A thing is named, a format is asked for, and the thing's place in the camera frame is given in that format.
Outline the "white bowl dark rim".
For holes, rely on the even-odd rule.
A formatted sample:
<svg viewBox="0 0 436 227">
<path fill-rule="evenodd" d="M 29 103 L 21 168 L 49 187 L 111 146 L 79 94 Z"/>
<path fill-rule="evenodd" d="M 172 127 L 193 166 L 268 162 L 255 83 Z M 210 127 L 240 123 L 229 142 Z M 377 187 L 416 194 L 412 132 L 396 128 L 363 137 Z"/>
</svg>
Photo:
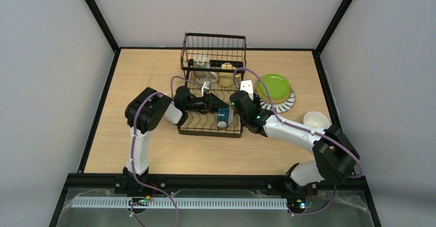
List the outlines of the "white bowl dark rim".
<svg viewBox="0 0 436 227">
<path fill-rule="evenodd" d="M 218 108 L 217 112 L 217 127 L 226 129 L 232 124 L 233 107 Z"/>
</svg>

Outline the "green plate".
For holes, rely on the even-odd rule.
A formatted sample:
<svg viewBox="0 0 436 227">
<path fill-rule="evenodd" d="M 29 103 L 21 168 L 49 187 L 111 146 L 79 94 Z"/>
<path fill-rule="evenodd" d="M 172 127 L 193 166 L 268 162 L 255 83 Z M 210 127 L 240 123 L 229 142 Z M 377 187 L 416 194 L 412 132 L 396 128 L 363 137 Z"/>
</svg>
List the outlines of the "green plate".
<svg viewBox="0 0 436 227">
<path fill-rule="evenodd" d="M 273 100 L 288 98 L 292 88 L 289 81 L 279 74 L 266 74 L 261 77 Z"/>
</svg>

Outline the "yellow handled mug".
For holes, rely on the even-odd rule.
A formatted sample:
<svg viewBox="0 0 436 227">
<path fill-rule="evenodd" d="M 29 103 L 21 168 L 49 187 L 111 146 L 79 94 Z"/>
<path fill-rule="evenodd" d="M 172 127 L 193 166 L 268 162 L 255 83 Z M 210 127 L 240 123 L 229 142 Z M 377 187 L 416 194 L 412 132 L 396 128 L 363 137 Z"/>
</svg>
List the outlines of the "yellow handled mug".
<svg viewBox="0 0 436 227">
<path fill-rule="evenodd" d="M 232 72 L 231 73 L 219 72 L 218 73 L 219 85 L 225 88 L 234 86 L 233 71 L 235 70 L 235 67 L 231 63 L 223 63 L 221 65 L 221 69 L 231 69 Z"/>
</svg>

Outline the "black wire dish rack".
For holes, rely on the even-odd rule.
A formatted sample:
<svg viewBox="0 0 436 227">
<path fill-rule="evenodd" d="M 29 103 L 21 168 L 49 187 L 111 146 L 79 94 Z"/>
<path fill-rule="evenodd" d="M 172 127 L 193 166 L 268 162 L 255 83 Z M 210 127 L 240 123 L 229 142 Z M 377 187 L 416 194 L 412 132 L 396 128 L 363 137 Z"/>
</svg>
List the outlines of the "black wire dish rack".
<svg viewBox="0 0 436 227">
<path fill-rule="evenodd" d="M 184 35 L 180 55 L 180 67 L 184 73 L 186 83 L 195 96 L 200 96 L 203 84 L 194 81 L 194 71 L 210 71 L 231 73 L 231 69 L 221 69 L 223 63 L 231 63 L 235 69 L 246 65 L 246 37 L 233 34 L 213 34 L 187 32 Z M 207 55 L 210 59 L 211 69 L 196 69 L 193 67 L 195 55 Z M 232 105 L 230 95 L 237 91 L 237 85 L 244 78 L 244 72 L 233 71 L 234 86 L 225 88 L 218 82 L 213 82 L 210 92 L 218 98 Z M 182 126 L 178 126 L 179 134 L 211 137 L 240 138 L 243 128 L 240 118 L 233 113 L 232 124 L 226 129 L 219 129 L 216 125 L 217 115 L 213 113 L 199 114 L 188 112 L 188 119 Z"/>
</svg>

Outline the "cream ceramic mug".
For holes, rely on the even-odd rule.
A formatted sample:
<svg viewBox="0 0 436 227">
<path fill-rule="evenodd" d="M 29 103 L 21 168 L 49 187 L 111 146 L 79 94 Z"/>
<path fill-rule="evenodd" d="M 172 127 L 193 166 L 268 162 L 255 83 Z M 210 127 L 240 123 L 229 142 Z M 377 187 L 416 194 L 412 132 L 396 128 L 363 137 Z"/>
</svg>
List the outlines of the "cream ceramic mug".
<svg viewBox="0 0 436 227">
<path fill-rule="evenodd" d="M 193 58 L 193 67 L 196 69 L 211 69 L 210 59 L 207 55 L 195 55 Z M 194 71 L 194 81 L 203 84 L 206 81 L 218 82 L 219 76 L 216 72 Z"/>
</svg>

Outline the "small white patterned bowl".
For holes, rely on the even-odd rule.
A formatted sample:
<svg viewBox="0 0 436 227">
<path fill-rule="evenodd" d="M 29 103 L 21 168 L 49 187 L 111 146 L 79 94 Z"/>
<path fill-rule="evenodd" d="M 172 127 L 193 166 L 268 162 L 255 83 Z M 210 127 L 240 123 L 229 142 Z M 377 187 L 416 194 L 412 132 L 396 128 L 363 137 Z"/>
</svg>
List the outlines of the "small white patterned bowl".
<svg viewBox="0 0 436 227">
<path fill-rule="evenodd" d="M 327 129 L 331 126 L 329 119 L 317 111 L 307 112 L 303 117 L 303 124 L 315 128 Z"/>
</svg>

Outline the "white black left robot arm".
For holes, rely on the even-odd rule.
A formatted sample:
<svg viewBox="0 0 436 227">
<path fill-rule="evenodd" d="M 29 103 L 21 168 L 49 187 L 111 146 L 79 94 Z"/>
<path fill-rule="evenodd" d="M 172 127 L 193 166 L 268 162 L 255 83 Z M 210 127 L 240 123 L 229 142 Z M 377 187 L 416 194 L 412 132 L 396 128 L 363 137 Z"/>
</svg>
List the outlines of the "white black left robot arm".
<svg viewBox="0 0 436 227">
<path fill-rule="evenodd" d="M 126 110 L 125 117 L 131 135 L 130 156 L 123 169 L 124 178 L 139 186 L 149 173 L 149 147 L 151 135 L 162 119 L 182 126 L 188 119 L 188 112 L 217 115 L 217 127 L 227 128 L 232 123 L 232 107 L 210 92 L 209 86 L 201 88 L 200 96 L 195 96 L 188 87 L 180 86 L 173 98 L 146 88 Z"/>
</svg>

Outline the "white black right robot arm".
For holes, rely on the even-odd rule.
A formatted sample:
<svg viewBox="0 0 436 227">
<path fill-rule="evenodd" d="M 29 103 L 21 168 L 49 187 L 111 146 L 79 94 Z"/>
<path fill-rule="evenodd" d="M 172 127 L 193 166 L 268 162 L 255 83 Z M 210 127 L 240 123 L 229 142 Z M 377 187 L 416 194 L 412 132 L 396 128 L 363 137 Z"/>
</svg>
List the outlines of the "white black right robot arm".
<svg viewBox="0 0 436 227">
<path fill-rule="evenodd" d="M 326 181 L 341 185 L 352 176 L 359 154 L 340 127 L 315 128 L 276 116 L 261 108 L 259 101 L 252 100 L 246 91 L 233 93 L 230 102 L 250 132 L 288 141 L 313 154 L 312 161 L 297 163 L 289 171 L 294 184 L 303 187 Z"/>
</svg>

